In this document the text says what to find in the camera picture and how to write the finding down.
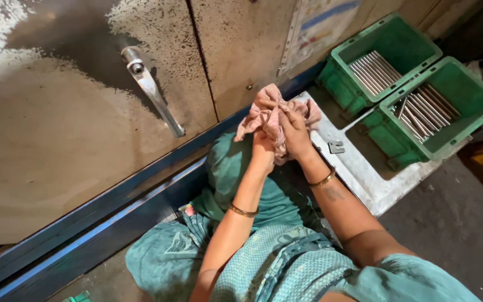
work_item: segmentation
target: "metal clip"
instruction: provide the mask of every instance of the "metal clip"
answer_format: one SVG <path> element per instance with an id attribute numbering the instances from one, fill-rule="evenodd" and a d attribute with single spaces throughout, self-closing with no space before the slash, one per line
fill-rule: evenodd
<path id="1" fill-rule="evenodd" d="M 327 146 L 329 147 L 329 153 L 331 154 L 337 154 L 337 153 L 344 153 L 345 149 L 340 148 L 344 146 L 344 143 L 341 141 L 330 141 L 327 143 Z"/>
<path id="2" fill-rule="evenodd" d="M 143 64 L 143 60 L 139 57 L 139 52 L 133 47 L 126 47 L 120 53 L 124 62 L 127 63 L 126 68 L 130 72 L 131 76 L 137 81 L 144 93 L 152 101 L 152 104 L 159 111 L 162 119 L 167 123 L 167 126 L 171 128 L 174 136 L 180 138 L 186 134 L 186 131 L 171 115 L 171 112 L 167 108 L 167 104 L 159 93 L 158 86 L 152 78 L 152 75 Z"/>

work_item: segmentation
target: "gold bangle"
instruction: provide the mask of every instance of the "gold bangle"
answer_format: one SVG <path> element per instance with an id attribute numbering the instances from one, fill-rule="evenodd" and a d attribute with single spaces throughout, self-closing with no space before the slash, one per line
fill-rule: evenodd
<path id="1" fill-rule="evenodd" d="M 324 180 L 322 180 L 321 182 L 318 182 L 318 183 L 315 183 L 315 184 L 309 184 L 309 188 L 321 188 L 321 187 L 325 186 L 328 182 L 330 182 L 333 179 L 336 172 L 337 171 L 335 169 L 333 169 L 333 171 L 331 171 L 331 173 L 329 173 L 329 175 Z"/>
<path id="2" fill-rule="evenodd" d="M 242 209 L 238 209 L 234 204 L 230 204 L 229 209 L 231 209 L 234 213 L 240 214 L 241 216 L 253 218 L 258 214 L 258 209 L 256 212 L 247 212 Z"/>

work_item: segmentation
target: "green plastic crate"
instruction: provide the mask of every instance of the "green plastic crate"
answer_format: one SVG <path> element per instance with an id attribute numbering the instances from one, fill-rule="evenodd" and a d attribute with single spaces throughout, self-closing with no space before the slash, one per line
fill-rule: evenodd
<path id="1" fill-rule="evenodd" d="M 374 50 L 403 75 L 375 96 L 348 66 Z M 441 56 L 437 45 L 408 25 L 399 14 L 392 13 L 335 48 L 318 81 L 345 110 L 345 117 L 351 119 L 364 108 L 379 103 Z"/>
<path id="2" fill-rule="evenodd" d="M 431 84 L 461 113 L 424 144 L 390 111 L 404 95 L 423 83 Z M 455 58 L 446 57 L 379 103 L 374 112 L 360 122 L 368 128 L 370 138 L 390 158 L 388 164 L 393 170 L 415 162 L 439 160 L 450 154 L 455 143 L 483 124 L 483 81 Z"/>

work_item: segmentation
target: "metal handle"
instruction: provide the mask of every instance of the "metal handle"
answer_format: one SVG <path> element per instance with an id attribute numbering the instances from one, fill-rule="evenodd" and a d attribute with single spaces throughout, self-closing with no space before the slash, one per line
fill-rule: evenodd
<path id="1" fill-rule="evenodd" d="M 167 104 L 159 93 L 158 86 L 152 78 L 152 75 L 143 64 L 143 60 L 139 57 L 139 51 L 133 46 L 126 47 L 120 53 L 124 62 L 127 63 L 126 68 L 130 72 L 131 76 L 137 81 L 144 93 L 152 101 L 152 104 L 159 111 L 162 119 L 167 123 L 167 126 L 171 128 L 174 136 L 180 138 L 186 134 L 186 131 L 178 122 L 173 118 L 171 112 L 167 108 Z"/>

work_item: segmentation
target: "blue metal frame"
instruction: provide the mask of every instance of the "blue metal frame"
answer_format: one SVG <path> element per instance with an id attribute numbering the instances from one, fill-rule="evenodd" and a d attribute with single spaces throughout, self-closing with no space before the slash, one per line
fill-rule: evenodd
<path id="1" fill-rule="evenodd" d="M 289 100 L 305 91 L 324 65 L 314 65 L 281 85 L 284 98 Z M 2 253 L 0 300 L 47 298 L 144 234 L 163 218 L 164 209 L 175 208 L 191 200 L 196 188 L 200 186 L 199 189 L 202 189 L 205 185 L 203 181 L 207 180 L 207 175 L 202 175 L 203 160 L 171 182 L 154 189 L 144 199 L 132 202 L 150 189 L 142 186 L 146 180 L 211 143 L 237 125 L 248 111 L 247 106 Z M 101 222 L 115 212 L 117 214 Z"/>
<path id="2" fill-rule="evenodd" d="M 0 301 L 44 301 L 77 276 L 102 263 L 179 207 L 208 182 L 206 158 L 132 202 L 114 216 L 0 288 Z"/>
<path id="3" fill-rule="evenodd" d="M 161 170 L 182 160 L 191 152 L 211 143 L 227 129 L 237 125 L 248 112 L 249 107 L 238 111 L 203 134 L 188 141 L 2 253 L 0 255 L 0 282 L 143 194 L 150 189 L 140 186 L 143 182 Z"/>

